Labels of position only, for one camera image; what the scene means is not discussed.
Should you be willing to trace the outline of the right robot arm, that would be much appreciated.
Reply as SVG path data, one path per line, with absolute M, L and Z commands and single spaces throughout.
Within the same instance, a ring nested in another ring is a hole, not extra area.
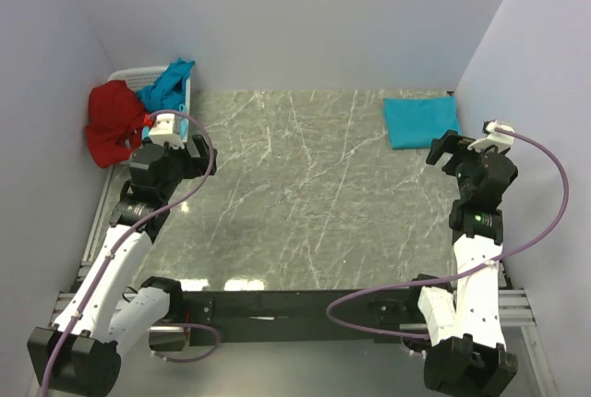
M 474 140 L 449 130 L 432 141 L 427 157 L 435 164 L 451 156 L 442 170 L 459 190 L 449 215 L 459 277 L 409 295 L 405 311 L 428 326 L 425 386 L 447 396 L 499 396 L 518 370 L 501 330 L 497 259 L 504 239 L 499 206 L 518 175 L 506 155 L 510 147 L 493 136 Z

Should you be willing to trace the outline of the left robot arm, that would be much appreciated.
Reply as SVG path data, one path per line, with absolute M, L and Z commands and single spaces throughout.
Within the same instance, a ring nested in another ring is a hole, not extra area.
M 90 271 L 54 322 L 35 328 L 28 339 L 43 396 L 50 391 L 108 395 L 124 356 L 150 327 L 158 321 L 172 325 L 184 316 L 178 281 L 151 279 L 130 302 L 121 299 L 175 205 L 171 197 L 178 185 L 205 181 L 215 171 L 216 150 L 205 135 L 178 148 L 150 139 L 136 149 Z

